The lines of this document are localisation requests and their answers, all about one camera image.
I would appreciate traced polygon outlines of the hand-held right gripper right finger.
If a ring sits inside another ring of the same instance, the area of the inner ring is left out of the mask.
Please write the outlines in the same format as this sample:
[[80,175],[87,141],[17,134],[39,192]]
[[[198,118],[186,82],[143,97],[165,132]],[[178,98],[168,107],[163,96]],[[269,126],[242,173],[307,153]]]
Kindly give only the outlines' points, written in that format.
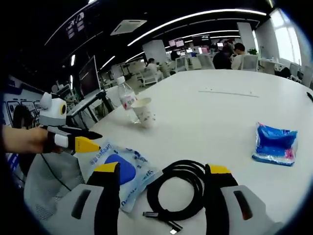
[[205,165],[204,208],[208,235],[263,235],[269,229],[265,203],[225,166]]

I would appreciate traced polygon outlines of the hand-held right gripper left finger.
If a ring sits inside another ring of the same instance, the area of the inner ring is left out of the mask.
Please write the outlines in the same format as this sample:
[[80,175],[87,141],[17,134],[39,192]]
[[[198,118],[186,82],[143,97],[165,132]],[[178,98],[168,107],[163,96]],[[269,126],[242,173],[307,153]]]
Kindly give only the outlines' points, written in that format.
[[57,204],[50,218],[52,235],[116,235],[120,164],[102,164]]

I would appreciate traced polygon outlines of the person's left hand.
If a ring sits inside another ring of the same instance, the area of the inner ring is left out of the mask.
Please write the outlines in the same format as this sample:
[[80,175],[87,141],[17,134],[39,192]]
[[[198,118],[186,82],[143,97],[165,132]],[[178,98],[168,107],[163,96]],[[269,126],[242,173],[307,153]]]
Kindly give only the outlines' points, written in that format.
[[57,146],[48,148],[48,131],[35,127],[25,132],[25,147],[24,150],[27,153],[61,153],[62,149]]

